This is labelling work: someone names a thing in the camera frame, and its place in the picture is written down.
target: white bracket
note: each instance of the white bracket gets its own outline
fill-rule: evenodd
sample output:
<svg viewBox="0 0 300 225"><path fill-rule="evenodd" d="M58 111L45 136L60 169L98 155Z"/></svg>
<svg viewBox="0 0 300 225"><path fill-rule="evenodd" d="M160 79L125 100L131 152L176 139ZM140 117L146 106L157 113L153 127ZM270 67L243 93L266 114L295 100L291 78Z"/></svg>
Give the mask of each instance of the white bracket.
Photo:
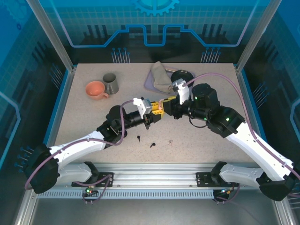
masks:
<svg viewBox="0 0 300 225"><path fill-rule="evenodd" d="M145 114L148 114L152 110L151 102L148 99L134 98L133 104L137 106L141 118L144 118Z"/></svg>
<svg viewBox="0 0 300 225"><path fill-rule="evenodd" d="M182 105L186 100L189 100L189 88L188 86L183 87L186 84L186 81L183 79L176 80L172 83L173 87L177 88L177 92L179 94L180 105Z"/></svg>

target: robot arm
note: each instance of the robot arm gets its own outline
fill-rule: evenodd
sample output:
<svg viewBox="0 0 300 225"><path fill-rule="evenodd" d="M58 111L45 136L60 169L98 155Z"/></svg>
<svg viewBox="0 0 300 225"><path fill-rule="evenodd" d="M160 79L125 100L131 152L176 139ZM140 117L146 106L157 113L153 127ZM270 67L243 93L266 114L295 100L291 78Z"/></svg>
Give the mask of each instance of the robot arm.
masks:
<svg viewBox="0 0 300 225"><path fill-rule="evenodd" d="M213 133L239 146L261 167L245 168L219 162L211 171L212 183L221 184L225 181L259 187L266 196L276 201L281 201L288 195L295 185L294 177L286 167L255 142L244 118L234 109L221 106L216 91L208 84L199 84L192 89L194 100L190 100L188 87L183 87L184 84L185 81L182 79L174 82L173 87L178 95L160 103L135 98L133 103L137 106L137 111L126 114L122 109L125 130L140 124L144 124L149 129L150 124L159 121L164 113L175 119L186 115L191 119L203 120ZM57 183L75 180L87 183L97 181L98 177L92 172L94 169L92 163L80 164L76 168L69 163L86 154L110 147L109 144L95 141L96 139L117 143L121 138L121 130L120 106L116 105L110 109L106 121L91 134L60 146L37 147L24 167L27 177L30 177L35 168L47 157L72 143L36 173L30 182L34 191L42 193ZM258 139L293 168L291 160L281 156L260 137Z"/></svg>

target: blue enclosure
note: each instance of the blue enclosure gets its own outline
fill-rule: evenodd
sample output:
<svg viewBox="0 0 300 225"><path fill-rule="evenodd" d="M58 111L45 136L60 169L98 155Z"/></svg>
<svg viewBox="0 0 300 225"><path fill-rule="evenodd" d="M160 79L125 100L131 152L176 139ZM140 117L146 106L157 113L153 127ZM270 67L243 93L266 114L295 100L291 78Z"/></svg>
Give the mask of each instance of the blue enclosure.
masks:
<svg viewBox="0 0 300 225"><path fill-rule="evenodd" d="M27 0L42 6L73 65L233 63L273 0ZM47 142L72 67L25 0L0 0L1 224L15 220L24 190L20 153ZM242 75L256 131L300 165L300 1L283 0Z"/></svg>

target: speckled tabletop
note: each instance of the speckled tabletop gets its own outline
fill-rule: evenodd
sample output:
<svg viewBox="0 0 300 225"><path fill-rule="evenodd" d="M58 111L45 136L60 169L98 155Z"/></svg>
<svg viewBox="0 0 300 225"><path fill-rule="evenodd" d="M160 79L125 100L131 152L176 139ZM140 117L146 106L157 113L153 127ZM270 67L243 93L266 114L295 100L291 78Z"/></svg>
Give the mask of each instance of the speckled tabletop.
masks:
<svg viewBox="0 0 300 225"><path fill-rule="evenodd" d="M62 117L56 145L68 143L83 137L104 121L110 108L135 97L159 101L167 95L146 90L144 82L152 64L78 64L66 108ZM222 73L238 85L233 64L191 64L166 63L165 66L188 70L196 75L207 72ZM94 101L85 93L85 86L94 80L101 80L105 73L116 74L120 90L108 99ZM244 116L240 99L227 81L218 77L205 77L195 82L208 83L216 89L221 105L234 108ZM136 110L128 104L126 112ZM202 121L193 121L202 125ZM216 163L253 162L241 149L209 129L198 129L189 124L188 118L174 120L166 115L152 124L149 130L140 125L128 130L128 135L120 146L112 146L94 152L77 160L94 163Z"/></svg>

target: gray cloth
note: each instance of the gray cloth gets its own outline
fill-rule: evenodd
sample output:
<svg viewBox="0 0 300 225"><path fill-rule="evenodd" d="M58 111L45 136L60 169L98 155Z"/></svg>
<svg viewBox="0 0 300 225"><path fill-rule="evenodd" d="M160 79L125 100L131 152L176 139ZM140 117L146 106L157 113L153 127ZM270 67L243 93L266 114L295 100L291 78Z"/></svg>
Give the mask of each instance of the gray cloth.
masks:
<svg viewBox="0 0 300 225"><path fill-rule="evenodd" d="M156 62L151 67L151 73L153 75L153 86L165 93L171 93L172 82L170 77L167 75L164 66L160 62Z"/></svg>

